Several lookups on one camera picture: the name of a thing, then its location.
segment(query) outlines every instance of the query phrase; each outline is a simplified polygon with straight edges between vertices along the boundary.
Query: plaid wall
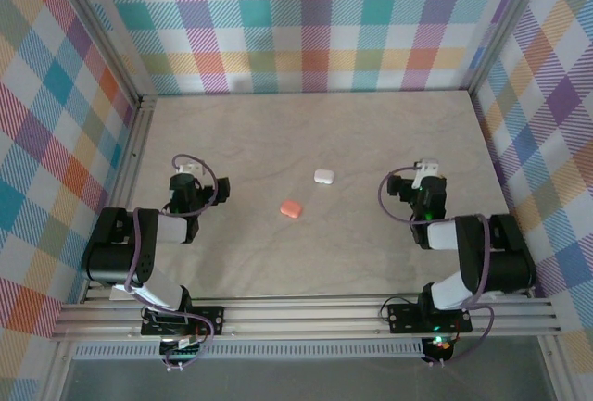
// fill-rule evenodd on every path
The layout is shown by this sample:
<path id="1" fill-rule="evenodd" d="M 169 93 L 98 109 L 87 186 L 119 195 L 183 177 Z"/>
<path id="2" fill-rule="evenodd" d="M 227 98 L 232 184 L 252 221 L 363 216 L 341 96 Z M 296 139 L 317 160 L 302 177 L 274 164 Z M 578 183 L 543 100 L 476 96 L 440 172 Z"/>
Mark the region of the plaid wall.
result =
<path id="1" fill-rule="evenodd" d="M 0 400 L 44 376 L 131 113 L 69 0 L 0 0 Z"/>
<path id="2" fill-rule="evenodd" d="M 593 396 L 593 0 L 531 0 L 478 98 L 541 291 Z"/>
<path id="3" fill-rule="evenodd" d="M 147 93 L 457 89 L 509 0 L 91 0 Z"/>

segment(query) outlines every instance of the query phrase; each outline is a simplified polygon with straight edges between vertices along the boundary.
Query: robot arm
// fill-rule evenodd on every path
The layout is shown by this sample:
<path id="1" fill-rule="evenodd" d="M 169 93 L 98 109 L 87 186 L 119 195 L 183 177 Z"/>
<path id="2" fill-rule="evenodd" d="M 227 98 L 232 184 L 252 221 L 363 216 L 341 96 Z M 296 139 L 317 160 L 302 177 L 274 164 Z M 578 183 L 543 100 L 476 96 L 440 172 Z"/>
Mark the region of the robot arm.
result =
<path id="1" fill-rule="evenodd" d="M 410 204 L 412 236 L 423 249 L 457 250 L 460 270 L 444 281 L 427 284 L 421 293 L 425 318 L 443 310 L 461 308 L 478 292 L 485 259 L 485 227 L 474 215 L 445 219 L 447 180 L 438 176 L 438 163 L 422 159 L 414 164 L 416 177 L 391 176 L 387 192 Z M 530 288 L 536 281 L 536 267 L 517 222 L 510 214 L 490 217 L 490 260 L 485 293 L 512 293 Z"/>
<path id="2" fill-rule="evenodd" d="M 217 184 L 213 206 L 226 202 L 231 193 L 228 178 L 217 179 Z M 213 186 L 202 186 L 192 174 L 175 174 L 170 178 L 170 201 L 165 208 L 171 214 L 196 213 L 213 193 Z M 155 255 L 158 243 L 192 243 L 199 229 L 198 216 L 170 217 L 157 209 L 141 208 L 138 222 L 140 260 L 132 276 L 133 292 L 155 306 L 190 311 L 189 293 L 155 267 Z M 134 239 L 132 212 L 124 208 L 104 208 L 82 257 L 82 269 L 87 277 L 125 291 L 124 283 L 135 249 Z"/>

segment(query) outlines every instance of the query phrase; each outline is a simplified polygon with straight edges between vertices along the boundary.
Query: wire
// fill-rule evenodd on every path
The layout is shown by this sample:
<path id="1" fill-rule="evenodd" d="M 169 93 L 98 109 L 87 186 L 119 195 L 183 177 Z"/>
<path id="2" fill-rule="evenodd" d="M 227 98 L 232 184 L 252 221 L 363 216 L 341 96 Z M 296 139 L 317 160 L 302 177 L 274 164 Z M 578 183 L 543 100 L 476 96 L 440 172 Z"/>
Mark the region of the wire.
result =
<path id="1" fill-rule="evenodd" d="M 460 322 L 458 320 L 455 320 L 455 327 L 457 327 L 457 336 L 455 336 L 453 344 L 457 343 L 460 340 L 461 327 Z"/>
<path id="2" fill-rule="evenodd" d="M 402 301 L 404 301 L 404 302 L 407 302 L 408 304 L 410 304 L 410 305 L 412 305 L 412 306 L 414 305 L 414 303 L 413 303 L 413 302 L 409 301 L 409 300 L 408 300 L 408 299 L 406 299 L 405 297 L 401 297 L 401 296 L 391 296 L 391 297 L 388 297 L 388 298 L 385 300 L 385 302 L 383 302 L 383 305 L 381 306 L 381 308 L 379 308 L 379 318 L 381 318 L 382 320 L 386 320 L 387 322 L 389 322 L 389 319 L 388 319 L 388 318 L 384 318 L 384 316 L 383 316 L 383 310 L 385 310 L 385 306 L 386 306 L 386 305 L 387 305 L 387 303 L 388 303 L 389 301 L 391 301 L 392 299 L 401 299 Z"/>
<path id="3" fill-rule="evenodd" d="M 197 326 L 197 328 L 196 328 L 196 336 L 199 336 L 199 334 L 200 334 L 200 328 L 199 328 L 199 326 Z M 200 341 L 196 341 L 194 343 L 194 345 L 195 344 L 199 344 L 199 345 L 200 344 L 203 344 L 203 343 L 206 342 L 207 339 L 208 339 L 208 332 L 206 332 L 206 335 Z M 174 369 L 174 367 L 175 367 L 169 361 L 170 354 L 173 353 L 173 352 L 180 352 L 182 350 L 183 350 L 182 348 L 175 348 L 175 349 L 167 350 L 165 352 L 164 361 L 165 361 L 165 366 L 167 366 L 167 371 L 170 371 L 171 369 Z M 179 363 L 177 367 L 179 368 L 179 370 L 183 370 L 183 364 L 182 363 Z"/>
<path id="4" fill-rule="evenodd" d="M 408 225 L 426 225 L 426 224 L 435 223 L 435 222 L 451 222 L 451 221 L 455 220 L 456 218 L 446 218 L 446 219 L 437 219 L 437 220 L 405 220 L 405 219 L 399 218 L 398 216 L 395 216 L 386 208 L 386 206 L 383 202 L 382 192 L 383 192 L 383 188 L 385 187 L 385 184 L 389 180 L 389 178 L 391 176 L 393 176 L 394 174 L 398 174 L 401 171 L 415 171 L 416 169 L 417 169 L 416 167 L 398 168 L 398 169 L 394 169 L 393 171 L 390 171 L 389 173 L 387 173 L 387 175 L 385 177 L 383 177 L 383 179 L 381 180 L 381 183 L 379 184 L 379 190 L 377 193 L 377 197 L 379 200 L 379 206 L 381 207 L 381 209 L 391 219 L 396 220 L 397 222 L 408 224 Z M 482 336 L 480 336 L 480 339 L 478 339 L 473 344 L 472 347 L 463 351 L 460 355 L 457 355 L 456 357 L 453 357 L 452 359 L 450 359 L 449 362 L 453 361 L 453 360 L 460 359 L 462 357 L 465 357 L 465 356 L 471 354 L 486 339 L 486 337 L 492 330 L 492 325 L 494 324 L 494 309 L 491 306 L 488 306 L 485 304 L 476 305 L 476 303 L 478 302 L 478 300 L 480 299 L 480 297 L 482 296 L 482 294 L 484 293 L 484 290 L 486 288 L 488 272 L 490 271 L 491 251 L 490 251 L 490 227 L 488 225 L 488 219 L 483 214 L 476 214 L 475 216 L 482 222 L 482 226 L 484 227 L 484 264 L 482 266 L 482 276 L 480 277 L 480 283 L 478 284 L 478 288 L 477 288 L 475 294 L 468 297 L 465 301 L 463 301 L 461 303 L 461 309 L 465 309 L 465 310 L 487 309 L 490 312 L 490 321 L 488 322 L 488 325 L 485 328 L 484 333 L 482 334 Z"/>
<path id="5" fill-rule="evenodd" d="M 212 180 L 214 181 L 212 197 L 207 201 L 207 203 L 203 207 L 201 207 L 200 209 L 198 209 L 196 211 L 192 211 L 189 213 L 171 214 L 171 213 L 165 213 L 164 211 L 160 211 L 160 214 L 162 214 L 164 216 L 168 216 L 170 218 L 189 218 L 189 217 L 198 216 L 198 215 L 202 214 L 204 211 L 206 211 L 208 208 L 210 208 L 212 206 L 212 204 L 216 201 L 216 197 L 218 196 L 218 192 L 219 192 L 219 185 L 218 185 L 218 180 L 216 178 L 216 175 L 214 174 L 214 171 L 212 170 L 212 168 L 204 160 L 194 157 L 194 156 L 190 156 L 189 154 L 178 154 L 178 155 L 174 156 L 173 159 L 171 160 L 172 166 L 177 169 L 178 168 L 177 159 L 183 158 L 183 157 L 189 158 L 190 160 L 194 160 L 195 162 L 199 163 L 210 174 L 210 176 L 212 177 Z M 132 278 L 133 278 L 133 274 L 136 271 L 136 267 L 138 266 L 138 262 L 140 261 L 140 245 L 142 242 L 142 236 L 140 233 L 140 220 L 138 219 L 138 211 L 139 210 L 140 210 L 140 208 L 136 208 L 132 213 L 132 222 L 133 222 L 133 230 L 134 230 L 134 252 L 133 252 L 133 256 L 132 256 L 132 264 L 130 266 L 130 270 L 128 271 L 128 276 L 126 277 L 126 281 L 123 284 L 124 290 L 128 294 L 130 294 L 136 301 L 140 302 L 141 304 L 144 304 L 146 307 L 148 307 L 152 310 L 155 310 L 155 311 L 158 311 L 161 313 L 167 313 L 168 315 L 172 315 L 172 316 L 179 316 L 179 317 L 183 317 L 183 318 L 189 318 L 192 320 L 198 320 L 198 321 L 204 322 L 208 326 L 209 336 L 213 339 L 214 333 L 216 330 L 214 329 L 214 325 L 212 324 L 212 321 L 210 321 L 208 318 L 197 315 L 195 313 L 188 313 L 186 311 L 172 310 L 168 307 L 159 306 L 159 305 L 154 304 L 151 301 L 143 298 L 142 296 L 140 296 L 133 290 Z M 189 361 L 187 361 L 184 364 L 184 366 L 187 367 L 187 366 L 192 365 L 194 362 L 197 361 L 198 358 L 199 358 L 199 355 L 196 354 L 196 356 L 193 357 L 192 359 L 190 359 Z M 173 368 L 173 366 L 169 362 L 169 357 L 167 354 L 165 355 L 165 363 L 167 365 L 168 370 Z"/>

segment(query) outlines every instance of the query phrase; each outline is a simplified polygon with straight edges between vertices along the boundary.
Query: vent grille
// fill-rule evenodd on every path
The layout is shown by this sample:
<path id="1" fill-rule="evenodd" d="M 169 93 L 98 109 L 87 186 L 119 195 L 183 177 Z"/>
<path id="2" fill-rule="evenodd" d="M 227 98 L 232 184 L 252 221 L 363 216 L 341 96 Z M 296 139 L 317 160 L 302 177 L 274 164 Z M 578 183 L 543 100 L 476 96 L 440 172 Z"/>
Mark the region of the vent grille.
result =
<path id="1" fill-rule="evenodd" d="M 156 343 L 99 342 L 81 343 L 74 359 L 146 359 L 158 357 Z"/>
<path id="2" fill-rule="evenodd" d="M 334 341 L 232 341 L 209 344 L 202 358 L 225 359 L 304 359 L 348 357 L 421 357 L 420 339 L 334 340 Z M 158 343 L 81 343 L 75 359 L 156 358 Z"/>
<path id="3" fill-rule="evenodd" d="M 207 345 L 204 357 L 224 358 L 324 358 L 324 357 L 419 357 L 421 340 L 381 341 L 236 341 Z"/>

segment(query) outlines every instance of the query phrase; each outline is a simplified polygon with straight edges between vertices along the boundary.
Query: gray floor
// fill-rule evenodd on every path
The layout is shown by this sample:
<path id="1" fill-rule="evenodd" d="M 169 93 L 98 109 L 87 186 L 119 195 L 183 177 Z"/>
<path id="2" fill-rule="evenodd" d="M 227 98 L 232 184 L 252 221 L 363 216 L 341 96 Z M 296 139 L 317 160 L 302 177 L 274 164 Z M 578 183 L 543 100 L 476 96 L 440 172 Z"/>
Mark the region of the gray floor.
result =
<path id="1" fill-rule="evenodd" d="M 469 345 L 470 340 L 459 346 Z M 535 338 L 489 338 L 444 369 L 419 359 L 224 360 L 168 373 L 158 361 L 74 361 L 70 400 L 520 400 L 555 399 Z"/>

